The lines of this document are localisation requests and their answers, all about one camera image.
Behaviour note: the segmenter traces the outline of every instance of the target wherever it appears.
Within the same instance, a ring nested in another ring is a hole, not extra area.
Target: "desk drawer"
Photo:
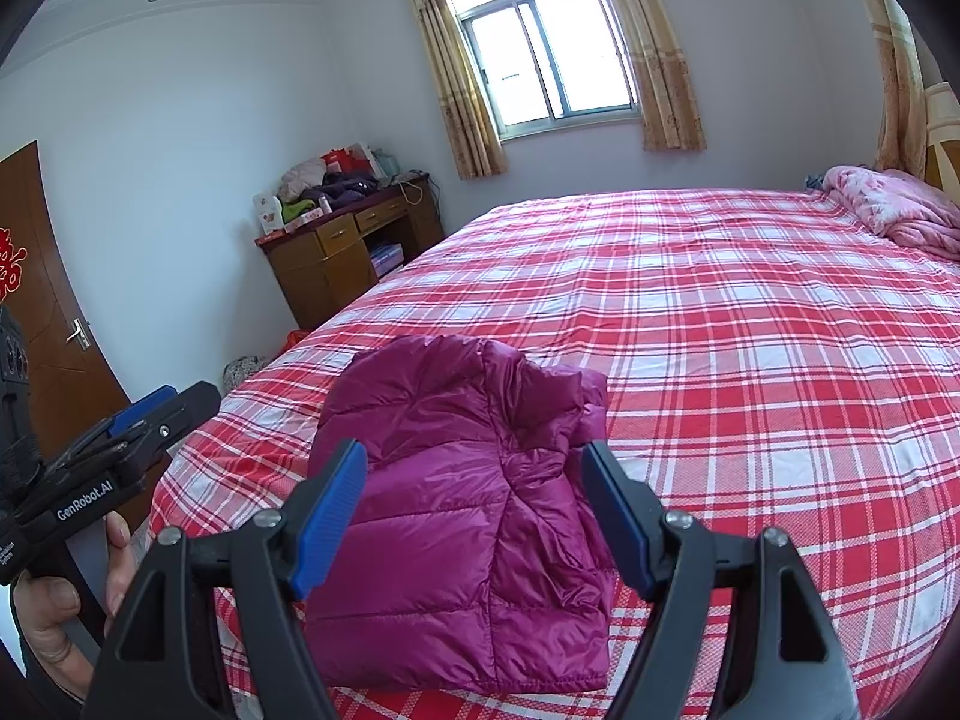
[[[405,205],[406,200],[402,197],[396,197],[393,200],[374,205],[373,208],[368,208],[356,215],[357,227],[360,232],[366,232],[386,224],[388,221],[393,221],[395,218],[402,217],[406,210]]]
[[[332,257],[338,251],[343,251],[353,242],[360,239],[356,224],[351,214],[344,214],[333,221],[329,221],[317,230],[317,237],[323,247],[323,253]]]

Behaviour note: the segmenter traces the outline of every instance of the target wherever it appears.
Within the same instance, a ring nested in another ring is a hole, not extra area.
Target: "red plaid bedsheet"
[[[825,194],[644,191],[497,208],[224,399],[160,482],[152,531],[219,532],[279,505],[355,352],[406,333],[497,338],[543,364],[606,373],[611,447],[669,505],[721,531],[786,528],[864,716],[877,717],[957,603],[959,320],[957,265],[872,237]],[[228,593],[218,611],[238,634]],[[707,712],[727,612],[717,593],[686,717]],[[335,703],[354,720],[601,717],[646,617],[621,586],[606,692],[344,689]],[[224,649],[230,684],[250,690],[242,649]]]

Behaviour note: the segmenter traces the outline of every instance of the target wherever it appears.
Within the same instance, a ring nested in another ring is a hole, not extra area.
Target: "pink blanket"
[[[909,173],[841,165],[827,171],[824,190],[875,235],[960,261],[960,208]]]

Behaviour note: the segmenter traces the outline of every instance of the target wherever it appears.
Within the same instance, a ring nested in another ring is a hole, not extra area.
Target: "human hand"
[[[109,630],[136,574],[130,528],[117,512],[107,515],[107,542],[109,565],[104,598]],[[80,612],[80,596],[73,584],[56,577],[34,579],[24,571],[13,589],[13,605],[24,640],[43,670],[68,693],[85,699],[93,679],[93,666],[61,629],[61,622]]]

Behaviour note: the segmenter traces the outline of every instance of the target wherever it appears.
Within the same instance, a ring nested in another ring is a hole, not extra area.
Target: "purple clothing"
[[[498,341],[401,337],[323,405],[308,474],[357,437],[370,472],[306,637],[328,685],[604,688],[616,570],[580,485],[606,377]]]

